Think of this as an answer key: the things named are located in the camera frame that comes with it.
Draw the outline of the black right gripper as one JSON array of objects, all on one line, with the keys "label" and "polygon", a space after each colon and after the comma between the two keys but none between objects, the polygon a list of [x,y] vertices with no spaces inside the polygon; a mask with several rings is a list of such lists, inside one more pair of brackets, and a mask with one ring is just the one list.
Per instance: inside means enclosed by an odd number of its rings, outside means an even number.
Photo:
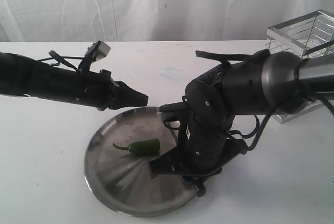
[{"label": "black right gripper", "polygon": [[206,192],[207,177],[219,174],[222,167],[239,154],[246,153],[246,144],[231,133],[235,116],[228,116],[219,125],[201,122],[191,114],[172,117],[177,129],[176,147],[149,161],[150,177],[182,175],[196,191],[197,197]]}]

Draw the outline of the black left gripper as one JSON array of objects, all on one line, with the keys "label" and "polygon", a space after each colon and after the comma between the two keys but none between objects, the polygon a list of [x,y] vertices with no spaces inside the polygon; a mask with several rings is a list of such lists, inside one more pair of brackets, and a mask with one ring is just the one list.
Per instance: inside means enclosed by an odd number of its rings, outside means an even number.
[{"label": "black left gripper", "polygon": [[145,107],[149,97],[127,86],[123,81],[114,81],[111,72],[88,72],[76,74],[61,90],[61,102],[84,105],[103,111],[126,107]]}]

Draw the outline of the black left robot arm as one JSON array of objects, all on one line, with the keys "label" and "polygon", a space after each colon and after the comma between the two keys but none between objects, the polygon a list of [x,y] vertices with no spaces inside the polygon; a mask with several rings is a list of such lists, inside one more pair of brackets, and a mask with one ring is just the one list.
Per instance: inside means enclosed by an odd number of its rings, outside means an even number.
[{"label": "black left robot arm", "polygon": [[110,71],[80,73],[12,53],[1,53],[1,94],[84,105],[99,111],[148,104],[147,95],[114,81]]}]

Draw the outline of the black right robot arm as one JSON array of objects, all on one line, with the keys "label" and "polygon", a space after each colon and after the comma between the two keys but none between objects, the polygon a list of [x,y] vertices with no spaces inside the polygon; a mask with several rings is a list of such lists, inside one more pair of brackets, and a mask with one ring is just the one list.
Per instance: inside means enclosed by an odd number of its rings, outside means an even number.
[{"label": "black right robot arm", "polygon": [[180,123],[176,147],[149,163],[150,174],[180,175],[204,196],[204,183],[253,150],[270,117],[296,114],[308,101],[333,110],[333,55],[300,58],[268,49],[246,54],[197,51],[218,65],[193,79],[182,101],[159,108],[165,127]]}]

